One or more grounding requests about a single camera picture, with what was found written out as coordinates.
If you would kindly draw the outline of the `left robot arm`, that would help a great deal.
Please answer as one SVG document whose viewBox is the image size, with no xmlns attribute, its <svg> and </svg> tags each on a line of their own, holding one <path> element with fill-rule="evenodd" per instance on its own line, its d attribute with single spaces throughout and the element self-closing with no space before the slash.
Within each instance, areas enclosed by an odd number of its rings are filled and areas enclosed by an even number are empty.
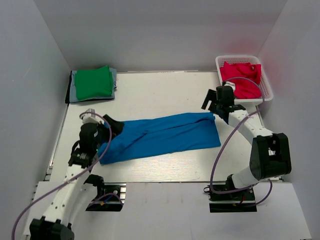
<svg viewBox="0 0 320 240">
<path fill-rule="evenodd" d="M 124 123 L 92 110 L 82 113 L 80 119 L 79 139 L 72 146 L 63 183 L 50 191 L 55 196 L 48 208 L 29 225 L 32 240 L 73 240 L 72 227 L 79 213 L 111 199 L 124 204 L 119 190 L 107 189 L 103 177 L 92 174 Z"/>
</svg>

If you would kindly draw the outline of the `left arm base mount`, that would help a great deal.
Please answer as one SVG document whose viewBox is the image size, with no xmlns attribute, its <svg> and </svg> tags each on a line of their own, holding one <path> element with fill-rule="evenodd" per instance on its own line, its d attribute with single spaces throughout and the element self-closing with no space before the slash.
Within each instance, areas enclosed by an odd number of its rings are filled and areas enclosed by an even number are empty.
<svg viewBox="0 0 320 240">
<path fill-rule="evenodd" d="M 126 183 L 104 183 L 102 192 L 86 208 L 87 212 L 120 212 L 126 198 Z"/>
</svg>

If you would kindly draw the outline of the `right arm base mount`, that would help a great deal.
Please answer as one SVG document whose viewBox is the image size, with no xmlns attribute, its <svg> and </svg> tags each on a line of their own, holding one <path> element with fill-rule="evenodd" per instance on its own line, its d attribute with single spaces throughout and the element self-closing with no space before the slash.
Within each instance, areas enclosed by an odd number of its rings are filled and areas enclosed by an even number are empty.
<svg viewBox="0 0 320 240">
<path fill-rule="evenodd" d="M 203 189 L 208 194 L 210 213 L 254 213 L 257 212 L 255 194 L 252 188 L 228 194 L 216 194 L 210 186 Z"/>
</svg>

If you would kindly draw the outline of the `blue t-shirt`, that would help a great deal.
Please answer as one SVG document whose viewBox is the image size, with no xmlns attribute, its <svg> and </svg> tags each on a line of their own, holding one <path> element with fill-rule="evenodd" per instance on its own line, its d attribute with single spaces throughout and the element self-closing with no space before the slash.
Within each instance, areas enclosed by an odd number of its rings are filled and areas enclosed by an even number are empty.
<svg viewBox="0 0 320 240">
<path fill-rule="evenodd" d="M 99 151 L 100 164 L 154 157 L 221 145 L 212 113 L 181 113 L 124 121 L 120 134 Z"/>
</svg>

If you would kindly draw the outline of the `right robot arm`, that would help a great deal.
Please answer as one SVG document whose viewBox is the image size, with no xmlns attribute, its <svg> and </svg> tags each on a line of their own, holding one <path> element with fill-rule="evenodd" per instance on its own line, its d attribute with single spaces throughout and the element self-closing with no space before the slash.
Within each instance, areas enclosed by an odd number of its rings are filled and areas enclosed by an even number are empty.
<svg viewBox="0 0 320 240">
<path fill-rule="evenodd" d="M 218 115 L 224 122 L 233 127 L 214 161 L 214 173 L 220 157 L 228 142 L 239 132 L 250 144 L 251 152 L 248 167 L 234 173 L 225 181 L 225 190 L 216 190 L 209 184 L 212 193 L 227 195 L 236 200 L 244 191 L 262 180 L 287 175 L 292 171 L 289 139 L 284 133 L 274 133 L 252 119 L 254 112 L 248 113 L 244 106 L 235 104 L 235 96 L 230 86 L 219 86 L 209 89 L 201 106 Z"/>
</svg>

